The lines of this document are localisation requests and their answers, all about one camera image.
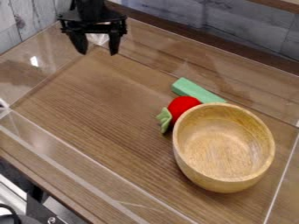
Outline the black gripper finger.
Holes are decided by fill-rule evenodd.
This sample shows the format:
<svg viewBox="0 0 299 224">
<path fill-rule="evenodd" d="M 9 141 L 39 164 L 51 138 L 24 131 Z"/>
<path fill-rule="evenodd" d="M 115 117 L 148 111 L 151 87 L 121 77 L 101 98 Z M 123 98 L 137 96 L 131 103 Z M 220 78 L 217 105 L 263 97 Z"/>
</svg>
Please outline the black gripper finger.
<svg viewBox="0 0 299 224">
<path fill-rule="evenodd" d="M 120 36 L 117 31 L 112 31 L 108 34 L 108 49 L 109 49 L 109 54 L 111 55 L 117 54 L 120 39 L 121 39 L 121 36 Z"/>
<path fill-rule="evenodd" d="M 77 52 L 80 54 L 87 54 L 88 51 L 88 39 L 84 33 L 76 33 L 76 32 L 71 32 L 69 33 L 69 40 L 71 43 L 73 44 Z"/>
</svg>

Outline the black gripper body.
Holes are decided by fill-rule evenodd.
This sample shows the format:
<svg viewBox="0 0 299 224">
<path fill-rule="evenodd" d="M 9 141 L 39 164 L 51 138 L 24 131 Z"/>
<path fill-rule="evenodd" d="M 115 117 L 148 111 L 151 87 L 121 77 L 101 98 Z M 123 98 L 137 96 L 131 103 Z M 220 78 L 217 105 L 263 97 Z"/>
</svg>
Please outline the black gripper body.
<svg viewBox="0 0 299 224">
<path fill-rule="evenodd" d="M 105 0 L 71 0 L 69 10 L 59 15 L 63 33 L 127 34 L 127 16 L 107 7 Z"/>
</svg>

